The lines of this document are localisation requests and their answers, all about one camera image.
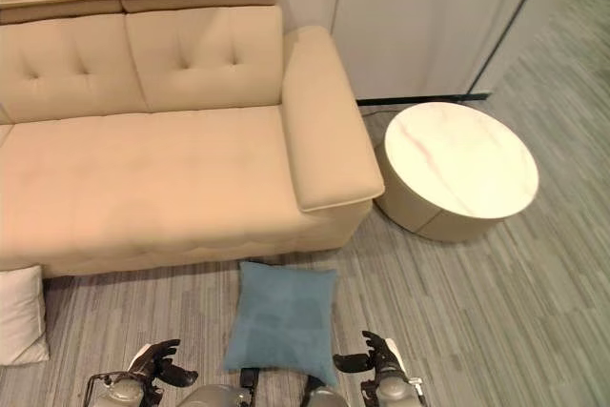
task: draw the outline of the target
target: sofa armrest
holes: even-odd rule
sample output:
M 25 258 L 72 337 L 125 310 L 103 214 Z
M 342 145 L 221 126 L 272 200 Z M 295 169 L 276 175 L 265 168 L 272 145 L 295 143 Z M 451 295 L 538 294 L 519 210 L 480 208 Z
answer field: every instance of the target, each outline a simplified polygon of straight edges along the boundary
M 284 56 L 281 110 L 301 211 L 382 194 L 371 140 L 330 34 L 321 27 L 293 31 Z

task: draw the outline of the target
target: floor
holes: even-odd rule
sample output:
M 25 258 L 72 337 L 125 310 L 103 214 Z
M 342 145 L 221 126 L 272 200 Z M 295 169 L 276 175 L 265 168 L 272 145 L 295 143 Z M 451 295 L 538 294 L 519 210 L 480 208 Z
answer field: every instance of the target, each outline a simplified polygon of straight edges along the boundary
M 610 405 L 609 31 L 610 0 L 566 0 L 474 104 L 538 161 L 539 195 L 525 212 L 476 241 L 442 244 L 375 209 L 341 250 L 283 257 L 338 269 L 336 351 L 363 351 L 363 329 L 393 336 L 438 407 Z M 365 117 L 374 142 L 392 116 Z M 234 262 L 48 281 L 51 361 L 0 369 L 0 406 L 80 406 L 89 375 L 171 337 L 183 338 L 176 362 L 200 380 L 235 382 L 221 358 L 237 294 Z M 340 376 L 353 407 L 361 379 Z M 296 406 L 303 383 L 265 373 L 259 405 Z M 164 405 L 191 389 L 169 389 Z

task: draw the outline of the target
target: white pillow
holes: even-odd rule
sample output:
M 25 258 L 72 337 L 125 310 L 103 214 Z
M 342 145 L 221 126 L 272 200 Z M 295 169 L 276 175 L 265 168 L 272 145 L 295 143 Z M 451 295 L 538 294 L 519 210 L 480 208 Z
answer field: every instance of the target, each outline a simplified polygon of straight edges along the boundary
M 47 360 L 42 269 L 0 272 L 0 366 Z

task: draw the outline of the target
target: blue pillow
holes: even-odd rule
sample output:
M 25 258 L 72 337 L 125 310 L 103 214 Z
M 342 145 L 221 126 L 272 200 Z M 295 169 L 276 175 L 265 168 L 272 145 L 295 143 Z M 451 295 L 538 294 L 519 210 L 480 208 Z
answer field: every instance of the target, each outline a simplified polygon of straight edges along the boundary
M 225 370 L 279 367 L 336 386 L 331 306 L 336 271 L 241 262 L 241 293 Z

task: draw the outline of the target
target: white marble tabletop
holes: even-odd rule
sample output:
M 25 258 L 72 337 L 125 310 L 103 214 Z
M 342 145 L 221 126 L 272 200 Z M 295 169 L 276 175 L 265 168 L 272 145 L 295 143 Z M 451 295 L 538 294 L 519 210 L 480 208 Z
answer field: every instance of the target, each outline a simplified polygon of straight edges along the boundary
M 441 209 L 503 218 L 529 205 L 538 189 L 534 158 L 491 116 L 457 104 L 418 104 L 399 113 L 385 134 L 393 169 Z

